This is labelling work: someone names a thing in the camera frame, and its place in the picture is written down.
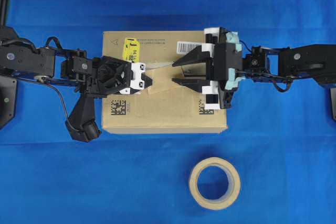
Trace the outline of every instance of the cardboard box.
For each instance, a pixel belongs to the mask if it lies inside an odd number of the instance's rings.
[[[140,62],[153,86],[134,95],[110,95],[102,103],[102,127],[110,133],[219,133],[227,128],[225,110],[205,110],[205,96],[171,81],[182,77],[171,64],[178,41],[203,42],[203,31],[106,31],[103,55],[122,59],[125,38],[140,42]],[[200,72],[202,66],[186,66]]]

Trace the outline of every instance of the yellow sticker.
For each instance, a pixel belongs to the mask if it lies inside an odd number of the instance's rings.
[[[124,60],[139,62],[140,59],[140,43],[135,38],[125,38],[124,49],[122,51]]]

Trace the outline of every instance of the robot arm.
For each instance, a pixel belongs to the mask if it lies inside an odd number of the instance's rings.
[[[172,79],[174,82],[206,95],[205,109],[228,109],[241,80],[270,82],[286,92],[294,80],[313,78],[324,88],[336,87],[336,45],[310,45],[299,48],[252,47],[242,57],[237,32],[225,28],[206,28],[205,43],[173,63],[183,66],[204,62],[203,79]],[[278,56],[278,74],[270,73],[268,55]],[[278,83],[286,84],[282,89]]]
[[[56,48],[49,44],[54,41]],[[55,57],[62,56],[61,79],[54,79]],[[0,128],[15,113],[17,80],[48,86],[61,98],[66,127],[74,140],[89,142],[101,134],[95,123],[94,99],[109,94],[134,94],[152,85],[144,63],[132,63],[103,56],[88,59],[85,50],[63,49],[56,37],[36,48],[15,31],[0,27]],[[63,98],[53,86],[76,87],[80,98],[68,117]]]

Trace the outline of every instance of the barcode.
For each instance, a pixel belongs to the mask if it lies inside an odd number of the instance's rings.
[[[178,55],[185,55],[193,50],[195,47],[202,45],[198,42],[187,42],[187,41],[178,41],[176,53]]]
[[[214,110],[206,110],[205,109],[205,105],[202,102],[202,100],[198,101],[198,113],[200,115],[213,115],[213,114],[215,114]]]
[[[126,115],[126,100],[111,101],[111,115]]]

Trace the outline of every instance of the box label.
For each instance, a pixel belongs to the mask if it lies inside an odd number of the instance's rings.
[[[165,39],[138,39],[140,44],[154,44],[154,45],[165,45]]]
[[[139,62],[140,43],[135,38],[125,38],[122,58],[127,61]]]
[[[195,49],[195,47],[201,46],[201,45],[202,43],[198,43],[198,42],[178,41],[176,53],[178,55],[186,55],[187,53]]]

